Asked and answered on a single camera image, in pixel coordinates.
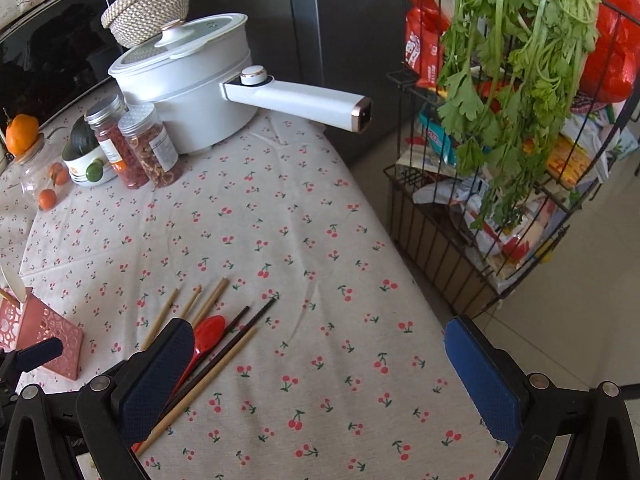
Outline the red plastic spoon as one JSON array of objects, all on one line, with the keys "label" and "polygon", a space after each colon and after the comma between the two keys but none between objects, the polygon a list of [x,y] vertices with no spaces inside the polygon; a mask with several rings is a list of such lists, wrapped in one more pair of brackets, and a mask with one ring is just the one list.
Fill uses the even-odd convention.
[{"label": "red plastic spoon", "polygon": [[188,393],[194,389],[207,374],[206,370],[201,370],[195,376],[192,376],[192,373],[208,356],[212,354],[218,344],[222,341],[222,338],[226,335],[226,321],[221,315],[214,315],[211,318],[206,318],[205,321],[198,324],[198,327],[194,332],[195,346],[191,361],[179,379],[178,385],[176,385],[175,391],[169,400],[168,407],[164,409],[162,414],[160,414],[160,421],[156,427],[152,430],[151,434],[145,441],[137,443],[132,447],[134,454],[137,456],[142,454],[166,429],[169,425],[169,414],[183,399],[186,398]]}]

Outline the white plastic spoon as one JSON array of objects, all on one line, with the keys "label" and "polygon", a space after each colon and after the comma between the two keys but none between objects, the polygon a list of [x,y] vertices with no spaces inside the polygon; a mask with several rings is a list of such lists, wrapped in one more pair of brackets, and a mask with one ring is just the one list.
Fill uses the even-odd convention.
[{"label": "white plastic spoon", "polygon": [[1,272],[11,289],[11,294],[20,304],[26,304],[27,290],[22,278],[8,265],[2,263]]}]

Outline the red plastic bag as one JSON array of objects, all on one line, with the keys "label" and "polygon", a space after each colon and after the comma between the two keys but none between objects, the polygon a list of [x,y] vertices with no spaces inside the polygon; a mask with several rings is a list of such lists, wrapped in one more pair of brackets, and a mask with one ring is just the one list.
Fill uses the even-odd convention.
[{"label": "red plastic bag", "polygon": [[639,0],[603,0],[596,50],[590,53],[580,90],[602,103],[628,99],[639,69]]}]

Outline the woven basket with lid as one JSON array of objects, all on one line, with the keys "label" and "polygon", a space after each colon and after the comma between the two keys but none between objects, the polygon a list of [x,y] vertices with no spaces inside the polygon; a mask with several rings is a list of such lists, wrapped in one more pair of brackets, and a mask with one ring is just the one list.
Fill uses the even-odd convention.
[{"label": "woven basket with lid", "polygon": [[184,21],[188,13],[189,0],[116,0],[101,15],[101,24],[130,49],[160,34],[167,23]]}]

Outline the black chopstick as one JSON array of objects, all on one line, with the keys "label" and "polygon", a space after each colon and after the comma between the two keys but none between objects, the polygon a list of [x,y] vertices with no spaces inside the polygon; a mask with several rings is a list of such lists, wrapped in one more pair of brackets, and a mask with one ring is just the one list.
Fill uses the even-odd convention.
[{"label": "black chopstick", "polygon": [[238,333],[222,348],[216,356],[198,372],[190,382],[187,382],[167,404],[166,408],[160,413],[160,417],[164,418],[171,410],[173,410],[196,386],[204,382],[204,377],[218,365],[223,358],[230,356],[230,352],[240,343],[240,340],[253,328],[260,318],[273,306],[278,300],[277,297],[271,297],[269,301],[247,322],[247,324],[239,330]]},{"label": "black chopstick", "polygon": [[232,321],[224,328],[222,336],[225,337],[231,334],[236,329],[236,326],[239,325],[239,322],[242,321],[243,316],[246,315],[249,310],[250,306],[245,306],[237,315],[235,315],[235,317],[232,318]]}]

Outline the cherry print tablecloth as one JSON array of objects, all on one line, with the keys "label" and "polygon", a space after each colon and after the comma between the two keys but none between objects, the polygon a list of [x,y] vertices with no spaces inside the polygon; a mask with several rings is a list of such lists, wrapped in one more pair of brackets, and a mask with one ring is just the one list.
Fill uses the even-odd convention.
[{"label": "cherry print tablecloth", "polygon": [[169,294],[229,285],[255,337],[142,456],[154,479],[486,479],[504,447],[442,328],[319,126],[260,112],[167,188],[1,177],[1,259],[84,332],[79,380],[139,348]]}]

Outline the jar of red goji berries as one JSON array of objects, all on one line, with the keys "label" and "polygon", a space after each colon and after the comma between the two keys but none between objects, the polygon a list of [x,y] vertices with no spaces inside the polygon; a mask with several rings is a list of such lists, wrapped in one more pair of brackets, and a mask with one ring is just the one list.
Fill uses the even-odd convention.
[{"label": "jar of red goji berries", "polygon": [[136,190],[146,185],[149,177],[119,129],[119,119],[126,111],[122,97],[112,94],[89,108],[85,120],[119,179],[126,188]]}]

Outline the dark grey refrigerator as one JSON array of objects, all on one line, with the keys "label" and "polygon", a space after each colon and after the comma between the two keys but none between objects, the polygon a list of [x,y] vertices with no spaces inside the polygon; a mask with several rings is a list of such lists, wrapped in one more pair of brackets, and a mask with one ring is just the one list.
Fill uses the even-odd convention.
[{"label": "dark grey refrigerator", "polygon": [[404,0],[190,0],[191,18],[224,12],[247,15],[253,60],[276,78],[372,99],[365,133],[326,132],[345,162],[396,126],[398,93],[387,75],[404,59]]}]

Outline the glass jar with wooden lid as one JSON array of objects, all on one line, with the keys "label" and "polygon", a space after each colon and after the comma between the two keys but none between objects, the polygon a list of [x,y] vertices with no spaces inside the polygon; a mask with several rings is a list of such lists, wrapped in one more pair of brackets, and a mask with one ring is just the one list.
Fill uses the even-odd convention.
[{"label": "glass jar with wooden lid", "polygon": [[49,211],[68,194],[72,181],[62,161],[62,145],[42,133],[16,158],[23,194],[40,211]]}]

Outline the dark green pumpkin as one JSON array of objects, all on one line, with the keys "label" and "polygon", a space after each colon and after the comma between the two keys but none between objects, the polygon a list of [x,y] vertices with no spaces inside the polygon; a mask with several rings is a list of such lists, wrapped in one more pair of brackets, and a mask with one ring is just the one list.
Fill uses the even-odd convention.
[{"label": "dark green pumpkin", "polygon": [[88,125],[88,122],[86,122],[85,117],[80,116],[70,129],[65,158],[67,160],[78,159],[91,153],[98,146],[99,142],[96,140],[96,135]]}]

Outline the green leafy celery bunch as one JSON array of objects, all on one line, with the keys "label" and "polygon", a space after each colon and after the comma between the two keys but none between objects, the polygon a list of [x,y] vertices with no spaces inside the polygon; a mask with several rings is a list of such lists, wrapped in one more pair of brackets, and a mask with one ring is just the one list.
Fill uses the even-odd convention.
[{"label": "green leafy celery bunch", "polygon": [[480,220],[522,221],[596,48],[601,1],[454,0],[437,113],[460,174],[489,174]]}]

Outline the black microwave oven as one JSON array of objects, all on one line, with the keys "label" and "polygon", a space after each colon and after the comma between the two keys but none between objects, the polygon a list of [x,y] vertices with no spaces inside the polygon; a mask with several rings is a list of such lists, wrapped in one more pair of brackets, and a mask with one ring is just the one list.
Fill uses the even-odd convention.
[{"label": "black microwave oven", "polygon": [[1,29],[1,120],[42,124],[108,79],[124,52],[101,15],[115,0],[48,0]]}]

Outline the white enamel pot green knob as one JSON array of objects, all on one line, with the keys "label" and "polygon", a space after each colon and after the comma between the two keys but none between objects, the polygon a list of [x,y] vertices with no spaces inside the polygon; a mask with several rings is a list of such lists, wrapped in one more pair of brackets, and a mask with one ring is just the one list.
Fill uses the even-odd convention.
[{"label": "white enamel pot green knob", "polygon": [[78,155],[67,142],[62,151],[62,161],[72,181],[84,188],[102,185],[117,177],[99,145],[88,154]]}]

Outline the large orange fruit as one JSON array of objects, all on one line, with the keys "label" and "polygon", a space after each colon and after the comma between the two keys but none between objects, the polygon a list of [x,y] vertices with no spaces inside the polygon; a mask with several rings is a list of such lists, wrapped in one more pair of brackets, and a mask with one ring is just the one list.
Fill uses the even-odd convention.
[{"label": "large orange fruit", "polygon": [[34,116],[18,114],[6,126],[6,148],[14,156],[24,155],[39,136],[39,122]]}]

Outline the jar of dried fruit slices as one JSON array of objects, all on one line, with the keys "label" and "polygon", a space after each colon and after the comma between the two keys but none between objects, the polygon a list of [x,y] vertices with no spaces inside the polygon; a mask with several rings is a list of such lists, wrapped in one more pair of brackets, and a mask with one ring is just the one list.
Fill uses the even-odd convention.
[{"label": "jar of dried fruit slices", "polygon": [[118,128],[156,188],[181,177],[179,154],[153,103],[130,105]]}]

